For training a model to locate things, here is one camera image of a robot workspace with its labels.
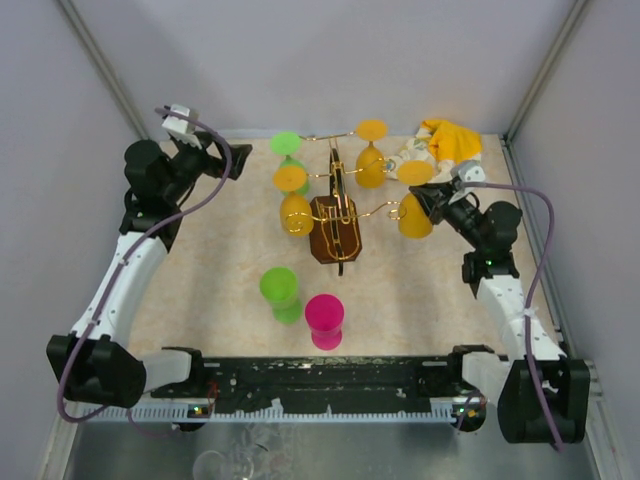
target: tabletop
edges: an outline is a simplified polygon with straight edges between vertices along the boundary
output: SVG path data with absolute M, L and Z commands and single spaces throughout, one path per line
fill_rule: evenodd
M 387 137 L 376 146 L 396 153 L 409 137 Z M 280 226 L 282 194 L 272 176 L 282 161 L 268 139 L 241 140 L 254 150 L 238 181 L 229 181 L 208 205 L 186 217 L 171 252 L 158 268 L 133 324 L 129 350 L 151 353 L 163 346 L 197 348 L 205 356 L 442 355 L 459 344 L 486 344 L 504 352 L 499 334 L 471 289 L 462 282 L 463 255 L 471 247 L 442 223 L 426 238 L 401 235 L 384 211 L 360 220 L 363 250 L 355 262 L 321 265 L 307 237 L 287 235 Z M 496 135 L 483 136 L 482 165 L 487 180 L 511 179 Z M 341 159 L 355 168 L 362 140 L 340 140 Z M 326 173 L 327 142 L 304 142 L 295 157 L 309 172 Z M 359 187 L 347 176 L 358 212 L 400 201 L 407 187 L 387 181 L 378 189 Z M 219 180 L 201 178 L 186 206 L 205 198 Z M 327 195 L 326 178 L 311 179 L 307 200 Z M 481 208 L 496 200 L 516 203 L 509 191 L 477 192 Z M 524 227 L 513 246 L 525 290 L 535 263 Z M 311 342 L 304 318 L 293 325 L 273 319 L 259 282 L 271 267 L 292 269 L 303 305 L 320 293 L 336 295 L 345 308 L 343 340 L 331 352 Z M 534 306 L 548 332 L 549 311 L 541 289 Z

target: gray wall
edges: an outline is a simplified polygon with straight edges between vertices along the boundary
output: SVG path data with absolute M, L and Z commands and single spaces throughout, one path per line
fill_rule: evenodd
M 345 131 L 372 116 L 392 132 L 426 116 L 502 132 L 572 4 L 74 2 L 148 125 L 152 107 L 177 101 L 234 135 Z
M 5 2 L 0 31 L 0 476 L 30 480 L 55 415 L 45 347 L 109 263 L 134 138 L 52 1 Z
M 551 268 L 570 334 L 596 363 L 638 476 L 639 21 L 637 1 L 593 2 L 516 140 L 525 181 L 555 201 Z

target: cloth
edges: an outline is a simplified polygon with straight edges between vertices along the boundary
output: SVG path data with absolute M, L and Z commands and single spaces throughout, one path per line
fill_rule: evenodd
M 403 163 L 423 160 L 436 172 L 429 182 L 446 182 L 451 179 L 450 170 L 458 163 L 482 159 L 482 137 L 448 120 L 424 120 L 415 137 L 391 159 L 396 162 L 395 170 L 390 173 L 394 178 Z

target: purple cable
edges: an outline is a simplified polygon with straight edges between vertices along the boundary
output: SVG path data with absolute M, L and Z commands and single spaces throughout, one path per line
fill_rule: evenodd
M 138 238 L 138 240 L 136 240 L 133 243 L 133 245 L 131 245 L 131 247 L 129 247 L 129 249 L 122 256 L 121 263 L 118 263 L 118 265 L 116 265 L 116 268 L 113 270 L 113 274 L 111 275 L 111 278 L 109 278 L 109 281 L 107 282 L 107 286 L 105 287 L 104 292 L 100 297 L 100 300 L 98 300 L 96 309 L 93 312 L 93 315 L 91 315 L 91 321 L 89 322 L 89 324 L 87 325 L 87 328 L 85 328 L 84 332 L 76 342 L 75 346 L 73 347 L 73 350 L 71 350 L 69 359 L 67 360 L 64 370 L 62 371 L 62 375 L 60 376 L 60 383 L 58 384 L 58 393 L 56 396 L 56 400 L 57 400 L 56 403 L 58 406 L 58 413 L 64 420 L 66 420 L 69 423 L 84 422 L 85 420 L 89 420 L 90 418 L 95 417 L 96 415 L 98 415 L 100 412 L 102 412 L 107 408 L 107 405 L 102 405 L 101 407 L 97 408 L 93 412 L 83 417 L 72 417 L 66 412 L 64 408 L 64 389 L 67 385 L 67 381 L 69 380 L 69 375 L 71 374 L 71 368 L 73 367 L 73 364 L 78 354 L 80 353 L 80 349 L 82 348 L 82 345 L 84 345 L 84 342 L 87 340 L 87 338 L 89 338 L 89 335 L 91 334 L 91 331 L 93 330 L 93 328 L 97 325 L 98 320 L 100 318 L 100 314 L 102 313 L 104 306 L 109 300 L 109 295 L 111 294 L 111 291 L 113 290 L 113 287 L 115 286 L 116 281 L 118 280 L 118 277 L 120 276 L 120 273 L 122 272 L 122 269 L 126 265 L 127 261 L 129 260 L 129 258 L 131 258 L 131 256 L 138 249 L 138 247 L 140 247 L 140 245 L 142 245 L 142 243 L 146 239 L 148 239 L 151 235 L 153 235 L 155 232 L 157 232 L 161 228 L 166 227 L 171 222 L 175 222 L 180 218 L 183 218 L 183 217 L 186 217 L 187 215 L 192 214 L 193 212 L 195 212 L 196 210 L 199 210 L 200 208 L 204 207 L 207 203 L 209 203 L 211 200 L 213 200 L 213 198 L 218 194 L 218 192 L 220 191 L 224 183 L 229 178 L 229 174 L 231 173 L 231 160 L 232 160 L 231 147 L 229 147 L 229 144 L 227 143 L 227 141 L 223 137 L 221 137 L 220 134 L 218 134 L 218 132 L 213 130 L 211 127 L 205 125 L 204 123 L 199 122 L 198 120 L 194 120 L 192 118 L 189 118 L 180 113 L 173 112 L 166 108 L 156 108 L 155 112 L 158 115 L 170 115 L 172 117 L 185 120 L 191 123 L 192 125 L 195 125 L 196 127 L 199 127 L 202 130 L 210 133 L 213 136 L 213 138 L 217 141 L 217 143 L 219 143 L 222 146 L 221 153 L 224 159 L 226 160 L 225 166 L 224 166 L 224 172 L 222 173 L 222 177 L 220 177 L 220 181 L 216 185 L 216 188 L 214 188 L 213 191 L 204 200 L 202 200 L 200 203 L 195 204 L 193 207 L 186 209 L 184 212 L 179 212 L 179 213 L 176 213 L 175 215 L 171 215 L 170 217 L 165 218 L 164 220 L 162 220 L 161 222 L 157 223 L 156 225 L 151 227 L 149 230 L 144 232 L 140 236 L 140 238 Z
M 521 185 L 503 185 L 500 183 L 484 183 L 484 182 L 466 182 L 462 184 L 462 188 L 494 188 L 497 190 L 513 190 L 517 192 L 525 192 L 531 193 L 544 201 L 547 205 L 547 209 L 549 211 L 549 229 L 547 230 L 547 238 L 544 241 L 544 248 L 542 249 L 542 256 L 540 257 L 540 262 L 538 263 L 538 268 L 536 269 L 536 273 L 533 276 L 533 280 L 531 281 L 531 286 L 529 287 L 529 292 L 527 293 L 527 298 L 524 303 L 524 308 L 531 308 L 531 304 L 533 303 L 533 294 L 540 283 L 540 277 L 542 276 L 542 270 L 544 269 L 545 264 L 547 263 L 547 259 L 549 257 L 549 247 L 551 246 L 551 239 L 553 238 L 553 232 L 555 230 L 556 225 L 556 216 L 553 210 L 553 204 L 549 197 L 547 197 L 543 192 L 537 190 L 532 187 L 525 187 Z M 533 356 L 533 346 L 531 343 L 531 317 L 528 315 L 524 316 L 524 343 L 526 349 L 526 357 L 527 357 L 527 366 L 529 367 L 529 373 L 531 374 L 531 380 L 533 382 L 533 387 L 536 391 L 536 395 L 538 397 L 538 402 L 540 403 L 540 408 L 542 408 L 542 412 L 547 421 L 547 425 L 549 425 L 549 430 L 551 430 L 551 435 L 555 441 L 554 447 L 557 451 L 561 452 L 564 448 L 564 443 L 562 442 L 562 437 L 560 436 L 560 432 L 558 431 L 558 426 L 556 422 L 553 420 L 553 415 L 551 414 L 551 410 L 549 409 L 549 404 L 547 403 L 547 399 L 544 397 L 544 391 L 542 390 L 542 383 L 540 382 L 540 378 L 538 378 L 538 372 L 536 369 L 535 357 Z
M 169 437 L 173 436 L 174 434 L 176 434 L 179 431 L 179 430 L 171 430 L 169 433 L 149 432 L 149 431 L 145 430 L 144 428 L 142 428 L 140 425 L 138 425 L 133 420 L 133 413 L 131 412 L 131 409 L 127 410 L 127 420 L 129 420 L 129 423 L 131 425 L 133 425 L 133 427 L 136 430 L 138 430 L 138 433 L 144 435 L 145 437 L 149 437 L 149 438 L 169 438 Z
M 480 399 L 483 398 L 482 393 L 480 393 L 480 390 L 473 390 L 467 396 L 467 399 L 465 400 L 464 405 L 462 405 L 462 412 L 460 412 L 460 415 L 458 416 L 458 422 L 456 423 L 456 430 L 460 430 L 462 428 L 462 422 L 464 421 L 464 417 L 467 416 L 470 410 L 469 406 L 471 405 L 471 400 L 473 400 L 476 397 L 480 397 Z

